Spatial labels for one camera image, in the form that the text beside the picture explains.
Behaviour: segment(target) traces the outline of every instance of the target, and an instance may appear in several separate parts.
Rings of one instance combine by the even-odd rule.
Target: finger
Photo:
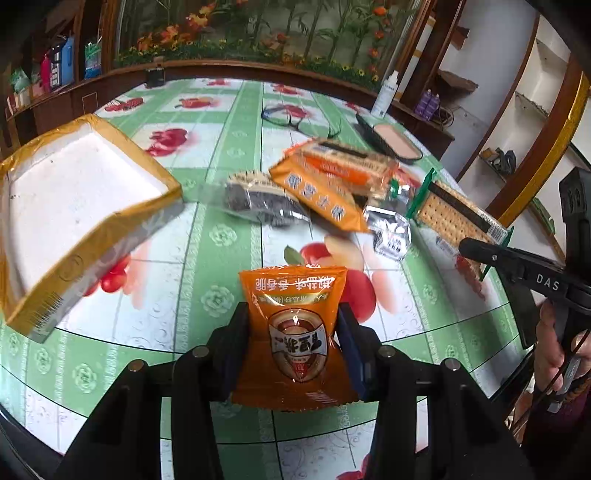
[[[536,350],[548,360],[552,367],[560,367],[564,362],[564,352],[558,342],[553,323],[549,325],[548,322],[540,320],[535,327],[535,335],[538,339]]]
[[[554,378],[554,376],[558,373],[558,371],[559,371],[559,369],[556,367],[552,367],[547,362],[546,358],[543,355],[536,355],[535,356],[535,360],[534,360],[535,384],[537,385],[537,387],[541,391],[544,391],[548,387],[548,384]],[[562,385],[563,385],[563,378],[562,378],[562,375],[560,375],[556,379],[556,381],[554,382],[554,385],[552,386],[552,389],[550,389],[550,392],[552,392],[552,390],[553,391],[560,390]]]
[[[584,334],[585,332],[581,332],[573,339],[570,345],[573,351],[583,339]],[[577,369],[577,373],[575,375],[576,378],[582,377],[587,372],[589,372],[589,370],[591,370],[591,335],[587,337],[585,343],[577,351],[577,355],[581,357],[581,363]]]

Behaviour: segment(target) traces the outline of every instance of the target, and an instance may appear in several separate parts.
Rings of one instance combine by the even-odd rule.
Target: silver foil packet
[[[377,254],[401,261],[411,243],[410,223],[398,212],[366,205],[363,209],[368,228],[374,235],[374,250]]]

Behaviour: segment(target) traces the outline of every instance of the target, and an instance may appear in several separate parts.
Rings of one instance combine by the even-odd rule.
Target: bolt head
[[[209,348],[205,345],[196,346],[193,349],[193,356],[195,358],[205,358],[209,355]]]
[[[455,372],[462,367],[462,364],[455,358],[446,358],[443,362],[449,370]]]
[[[396,349],[392,345],[382,345],[378,349],[378,355],[382,358],[392,358],[396,354]]]
[[[137,359],[132,360],[127,364],[127,368],[132,372],[139,372],[143,369],[145,362],[143,360]]]

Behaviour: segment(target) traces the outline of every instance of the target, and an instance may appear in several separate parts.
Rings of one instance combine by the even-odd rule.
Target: green striped tablecloth
[[[150,90],[140,85],[118,100],[139,97],[140,106],[107,106],[97,113],[142,148],[151,148],[182,183],[186,201],[177,219],[134,252],[129,269],[143,280],[129,295],[99,289],[83,299],[42,345],[0,326],[0,402],[59,452],[67,450],[130,360],[170,361],[227,324],[243,300],[240,270],[284,264],[286,245],[300,249],[337,233],[317,219],[311,227],[261,227],[196,203],[200,182],[213,183],[236,170],[266,170],[283,149],[306,139],[262,121],[264,106],[302,109],[306,118],[301,129],[307,134],[326,135],[329,126],[341,125],[339,140],[368,148],[355,121],[358,107],[305,90],[190,79]],[[440,178],[458,188],[429,151],[388,120],[424,152],[410,169],[412,175],[422,180],[434,167]],[[184,144],[169,154],[158,150],[154,135],[167,129],[186,132]],[[481,299],[428,229],[413,231],[412,248],[400,264],[376,257],[368,235],[349,235],[349,240],[362,252],[365,272],[381,292],[382,301],[365,325],[415,359],[438,363],[456,357],[487,395],[494,393],[525,355],[496,272],[487,276]],[[284,413],[212,404],[226,478],[329,480],[359,471],[371,444],[376,407],[357,403]],[[417,399],[417,418],[417,446],[423,447],[425,400]],[[161,424],[163,477],[172,478],[170,403],[164,404]]]

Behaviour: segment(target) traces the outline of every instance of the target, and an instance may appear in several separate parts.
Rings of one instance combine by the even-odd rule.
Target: white wall
[[[456,176],[496,117],[515,80],[535,20],[535,10],[525,0],[469,0],[459,25],[470,28],[461,50],[452,45],[441,63],[476,82],[477,90],[459,100],[454,124],[448,131],[456,140],[441,162]]]

